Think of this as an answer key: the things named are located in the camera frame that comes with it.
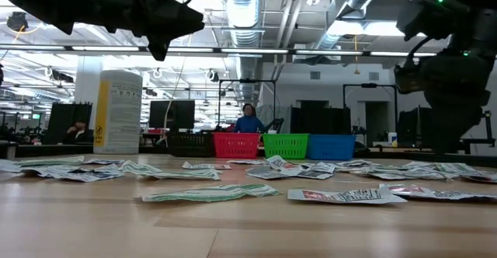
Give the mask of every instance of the white container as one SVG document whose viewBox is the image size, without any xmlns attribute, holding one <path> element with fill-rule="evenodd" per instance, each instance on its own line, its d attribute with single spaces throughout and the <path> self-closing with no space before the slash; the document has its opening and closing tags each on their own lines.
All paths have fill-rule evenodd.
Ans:
<svg viewBox="0 0 497 258">
<path fill-rule="evenodd" d="M 388 133 L 388 144 L 389 145 L 397 144 L 397 133 L 395 132 Z"/>
<path fill-rule="evenodd" d="M 129 71 L 100 73 L 93 152 L 137 154 L 143 78 Z"/>
</svg>

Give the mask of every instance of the wooden table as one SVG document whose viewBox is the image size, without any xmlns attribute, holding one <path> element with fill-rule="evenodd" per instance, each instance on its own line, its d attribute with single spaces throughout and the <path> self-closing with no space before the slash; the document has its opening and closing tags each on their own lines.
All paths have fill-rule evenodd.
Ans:
<svg viewBox="0 0 497 258">
<path fill-rule="evenodd" d="M 88 155 L 109 158 L 110 156 Z M 116 155 L 161 169 L 225 160 Z M 375 160 L 405 164 L 405 160 Z M 133 197 L 233 183 L 345 191 L 379 180 L 336 173 L 328 180 L 265 181 L 233 166 L 221 181 L 126 175 L 75 183 L 0 173 L 0 256 L 23 257 L 497 257 L 497 204 L 410 201 L 395 206 L 290 202 L 286 195 L 217 203 L 145 204 Z M 497 186 L 409 181 L 439 190 L 497 194 Z"/>
</svg>

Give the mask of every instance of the person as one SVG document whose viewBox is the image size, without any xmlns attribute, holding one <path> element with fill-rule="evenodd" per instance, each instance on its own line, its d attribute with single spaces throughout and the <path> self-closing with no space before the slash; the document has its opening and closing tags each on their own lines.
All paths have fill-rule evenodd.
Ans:
<svg viewBox="0 0 497 258">
<path fill-rule="evenodd" d="M 64 140 L 64 144 L 74 144 L 87 140 L 88 129 L 86 129 L 86 122 L 83 119 L 77 119 L 74 126 L 68 129 Z"/>
<path fill-rule="evenodd" d="M 234 133 L 257 133 L 264 129 L 264 124 L 255 115 L 254 106 L 250 103 L 246 103 L 243 108 L 243 117 L 238 118 L 236 121 Z"/>
</svg>

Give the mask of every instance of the red basket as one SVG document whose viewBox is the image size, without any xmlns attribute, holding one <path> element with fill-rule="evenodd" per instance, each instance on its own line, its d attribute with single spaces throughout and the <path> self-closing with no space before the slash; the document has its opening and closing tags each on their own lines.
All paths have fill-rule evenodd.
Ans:
<svg viewBox="0 0 497 258">
<path fill-rule="evenodd" d="M 214 133 L 218 158 L 255 159 L 259 134 Z"/>
</svg>

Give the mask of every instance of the dark hair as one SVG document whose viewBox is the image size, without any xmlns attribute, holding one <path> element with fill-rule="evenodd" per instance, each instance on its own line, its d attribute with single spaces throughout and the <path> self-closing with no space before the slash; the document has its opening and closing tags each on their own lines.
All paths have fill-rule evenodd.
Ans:
<svg viewBox="0 0 497 258">
<path fill-rule="evenodd" d="M 255 114 L 255 107 L 254 107 L 252 104 L 250 104 L 250 103 L 246 103 L 246 104 L 244 104 L 244 105 L 243 105 L 243 107 L 242 107 L 242 110 L 243 110 L 243 111 L 245 111 L 245 108 L 246 108 L 247 106 L 250 106 L 250 107 L 252 108 L 252 116 L 257 116 L 257 115 Z"/>
</svg>

